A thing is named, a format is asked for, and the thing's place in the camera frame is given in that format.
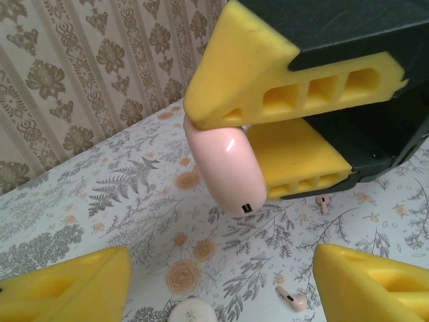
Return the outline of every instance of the table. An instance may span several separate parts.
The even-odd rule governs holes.
[[[429,144],[374,182],[268,202],[234,219],[211,199],[182,129],[182,101],[0,197],[0,280],[126,245],[125,322],[164,322],[200,297],[220,322],[326,321],[314,249],[333,243],[429,268]],[[302,292],[295,313],[276,294]]]

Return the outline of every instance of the rectangular hole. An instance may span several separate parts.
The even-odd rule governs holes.
[[[269,189],[269,193],[273,197],[282,197],[290,193],[290,188],[288,184],[283,184],[281,186],[274,186]]]
[[[317,187],[317,182],[314,179],[301,180],[298,183],[298,192],[303,193],[311,191]]]
[[[41,278],[25,292],[23,299],[56,299],[75,282],[75,278],[68,277]]]
[[[380,82],[380,74],[373,68],[351,72],[347,78],[341,101],[369,95],[378,89]]]
[[[270,89],[263,96],[263,110],[268,113],[290,111],[296,106],[298,84]]]
[[[416,277],[398,270],[370,270],[368,275],[388,292],[423,292],[429,286]]]
[[[305,107],[316,107],[331,102],[338,79],[336,75],[310,81]]]
[[[333,186],[334,184],[338,183],[340,179],[341,179],[341,176],[338,173],[326,174],[320,177],[319,187],[326,188],[326,187]]]

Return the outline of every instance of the floral pattern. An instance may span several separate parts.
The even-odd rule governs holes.
[[[125,245],[137,278],[124,322],[165,322],[188,297],[210,303],[219,322],[265,321],[266,309],[270,321],[287,315],[324,322],[312,274],[318,244],[427,266],[429,143],[381,178],[330,194],[326,215],[308,197],[270,201],[250,217],[233,218],[214,203],[195,165],[182,104],[31,181],[25,164],[0,163],[3,189],[27,181],[0,197],[0,280]],[[89,145],[92,135],[70,128],[69,148]],[[283,308],[277,285],[305,294],[309,308]],[[140,296],[153,287],[156,297]]]
[[[225,2],[0,0],[0,161],[35,178],[82,150],[70,126],[89,149],[183,97]]]
[[[61,68],[36,59],[25,83],[30,89],[38,89],[41,98],[47,99],[51,96],[57,99],[59,93],[66,91],[62,82],[64,77],[65,74]]]
[[[94,145],[91,142],[93,137],[94,133],[92,130],[72,125],[67,132],[66,139],[62,146],[64,146],[66,150],[72,150],[73,154],[77,156]]]
[[[97,55],[97,62],[101,65],[105,65],[108,74],[112,72],[118,73],[119,69],[125,67],[125,63],[122,59],[124,55],[125,51],[120,45],[109,39],[104,39]]]

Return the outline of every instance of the damask wallpaper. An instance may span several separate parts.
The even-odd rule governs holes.
[[[0,0],[0,195],[181,99],[225,0]]]

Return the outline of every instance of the yellow foam block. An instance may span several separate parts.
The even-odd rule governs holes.
[[[0,281],[0,322],[120,322],[131,262],[107,248]]]
[[[314,278],[328,322],[428,322],[429,270],[319,245]]]
[[[387,101],[406,84],[387,52],[289,71],[299,53],[240,2],[229,1],[186,91],[186,113],[200,129],[270,123]]]
[[[268,199],[326,189],[352,173],[351,165],[304,119],[252,125],[246,135]]]

